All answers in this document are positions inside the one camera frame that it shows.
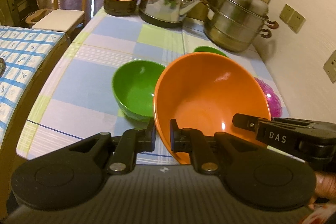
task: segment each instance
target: bowl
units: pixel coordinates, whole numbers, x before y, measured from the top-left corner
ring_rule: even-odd
[[[119,67],[112,78],[112,90],[120,109],[130,118],[146,122],[153,117],[154,89],[165,67],[138,60]]]
[[[225,53],[221,52],[220,50],[216,48],[209,47],[209,46],[199,46],[196,49],[194,49],[194,52],[212,52],[212,53],[220,54],[222,56],[226,56],[227,58],[229,58]]]
[[[233,126],[236,113],[271,118],[261,87],[232,59],[210,52],[186,54],[170,63],[157,81],[155,125],[164,145],[181,164],[190,163],[189,154],[170,149],[172,118],[179,128],[199,129],[206,136],[224,131],[265,147],[253,132]]]

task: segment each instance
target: kettle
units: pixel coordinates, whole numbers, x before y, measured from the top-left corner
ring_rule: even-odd
[[[200,0],[141,0],[139,15],[150,24],[176,28],[183,24],[186,14]]]

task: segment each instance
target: wall outlet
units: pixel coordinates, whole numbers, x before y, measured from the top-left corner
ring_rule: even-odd
[[[287,24],[294,12],[294,9],[286,4],[280,13],[280,19]]]
[[[332,53],[327,62],[325,62],[323,69],[329,76],[332,83],[336,82],[336,51]]]
[[[305,21],[306,19],[302,15],[294,11],[287,24],[295,33],[298,33]]]

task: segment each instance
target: silver rivet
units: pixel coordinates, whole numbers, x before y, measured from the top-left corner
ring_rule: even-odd
[[[218,165],[215,164],[214,162],[206,162],[205,164],[202,164],[201,168],[204,171],[213,172],[213,171],[216,171],[218,169]]]
[[[126,164],[123,164],[122,162],[115,162],[110,165],[110,169],[115,172],[120,172],[126,169]]]

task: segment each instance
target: tablecloth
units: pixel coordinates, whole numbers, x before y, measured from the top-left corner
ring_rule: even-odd
[[[64,33],[0,26],[0,57],[6,70],[0,78],[0,147],[9,121],[28,83]]]
[[[17,153],[33,159],[99,132],[119,136],[127,129],[145,127],[146,124],[125,117],[119,109],[111,89],[115,70],[140,59],[166,66],[197,46],[216,47],[202,28],[200,22],[187,20],[183,28],[164,29],[149,25],[138,16],[117,18],[101,9],[49,76],[26,121]],[[269,84],[281,98],[253,46],[239,54],[223,52]],[[282,106],[283,117],[287,117],[283,101]],[[177,161],[157,137],[155,151],[141,153],[137,163],[167,165]]]

